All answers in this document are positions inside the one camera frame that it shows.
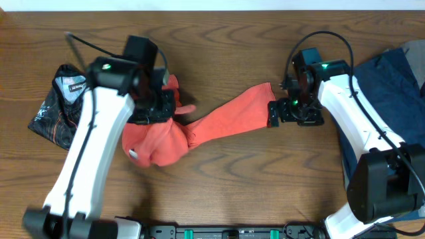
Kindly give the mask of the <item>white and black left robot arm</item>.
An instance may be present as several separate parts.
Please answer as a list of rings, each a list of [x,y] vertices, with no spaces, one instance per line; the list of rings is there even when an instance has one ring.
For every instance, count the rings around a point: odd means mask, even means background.
[[[79,124],[53,188],[42,209],[28,208],[23,228],[31,238],[145,238],[130,217],[102,220],[106,178],[127,122],[164,123],[175,110],[166,66],[98,57],[86,71]]]

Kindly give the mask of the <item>black patterned folded garment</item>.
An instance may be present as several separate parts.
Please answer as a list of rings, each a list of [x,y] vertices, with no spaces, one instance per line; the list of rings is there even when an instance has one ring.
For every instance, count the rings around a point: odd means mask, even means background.
[[[70,149],[82,111],[86,77],[71,64],[59,66],[52,88],[28,128],[55,145]]]

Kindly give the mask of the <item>red orange t-shirt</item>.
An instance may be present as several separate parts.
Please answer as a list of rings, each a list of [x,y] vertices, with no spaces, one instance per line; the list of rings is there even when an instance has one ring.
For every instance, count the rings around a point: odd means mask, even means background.
[[[265,82],[187,125],[173,118],[149,125],[127,123],[122,149],[138,167],[168,166],[207,141],[266,127],[268,103],[275,99],[271,83]]]

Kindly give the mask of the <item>navy blue garment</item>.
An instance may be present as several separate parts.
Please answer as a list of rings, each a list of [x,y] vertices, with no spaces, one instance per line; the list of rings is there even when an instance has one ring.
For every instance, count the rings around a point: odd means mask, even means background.
[[[424,93],[402,48],[387,50],[354,69],[358,85],[384,122],[403,140],[424,145]]]

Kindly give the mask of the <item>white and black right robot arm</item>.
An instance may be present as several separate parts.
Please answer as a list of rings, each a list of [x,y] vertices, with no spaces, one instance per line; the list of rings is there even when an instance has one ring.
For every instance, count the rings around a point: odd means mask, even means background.
[[[344,60],[293,59],[287,98],[268,104],[268,125],[317,126],[328,110],[355,157],[347,203],[322,224],[284,226],[286,238],[395,238],[390,222],[424,216],[424,147],[409,143],[380,117]]]

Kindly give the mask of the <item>grey garment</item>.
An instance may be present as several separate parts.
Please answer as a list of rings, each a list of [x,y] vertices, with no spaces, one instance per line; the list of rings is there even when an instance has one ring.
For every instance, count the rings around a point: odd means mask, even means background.
[[[412,40],[400,46],[421,89],[424,85],[424,40]]]

